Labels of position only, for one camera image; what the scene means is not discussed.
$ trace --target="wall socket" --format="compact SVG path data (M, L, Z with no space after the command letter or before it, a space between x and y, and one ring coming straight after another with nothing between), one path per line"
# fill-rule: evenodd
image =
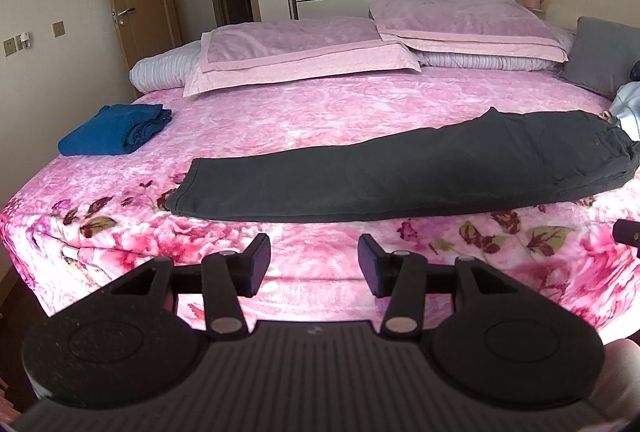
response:
M13 55L18 51L15 47L15 40L12 38L9 38L9 40L5 40L4 42L2 42L2 46L4 47L4 56L6 57L9 55Z
M62 35L66 33L64 22L56 22L55 24L52 24L51 27L53 28L54 37L62 37Z

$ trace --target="blue folded garment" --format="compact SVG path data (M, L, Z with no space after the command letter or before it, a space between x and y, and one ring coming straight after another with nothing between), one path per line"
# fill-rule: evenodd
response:
M131 154L171 121L162 105L105 105L58 143L63 156Z

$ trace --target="floor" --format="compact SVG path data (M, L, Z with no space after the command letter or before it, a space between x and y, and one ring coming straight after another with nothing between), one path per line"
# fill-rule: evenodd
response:
M22 281L11 290L0 313L0 378L9 385L5 397L16 410L24 412L37 400L22 369L22 341L31 327L47 316Z

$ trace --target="pink floral blanket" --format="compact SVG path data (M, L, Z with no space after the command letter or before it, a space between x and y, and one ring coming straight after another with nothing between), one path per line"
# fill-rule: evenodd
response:
M0 236L22 278L50 314L152 256L193 264L240 250L258 232L273 255L260 293L242 300L247 319L371 319L376 300L358 269L356 242L370 233L387 250L451 263L474 255L581 316L597 329L636 300L640 260L615 244L618 218L640 220L640 175L625 187L577 203L509 212L334 224L210 222L180 218L164 201L195 157L237 157L349 144L421 126L440 127L505 112L600 113L607 101L545 72L424 68L233 88L183 98L181 89L139 102L174 112L167 128L132 155L59 157L0 214ZM430 296L426 324L450 313ZM178 314L203 325L202 298L181 296ZM631 322L625 336L640 327Z

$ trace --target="gray cushion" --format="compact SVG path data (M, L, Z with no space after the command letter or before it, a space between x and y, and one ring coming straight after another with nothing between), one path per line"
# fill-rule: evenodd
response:
M611 100L640 60L640 28L580 17L574 47L560 78Z

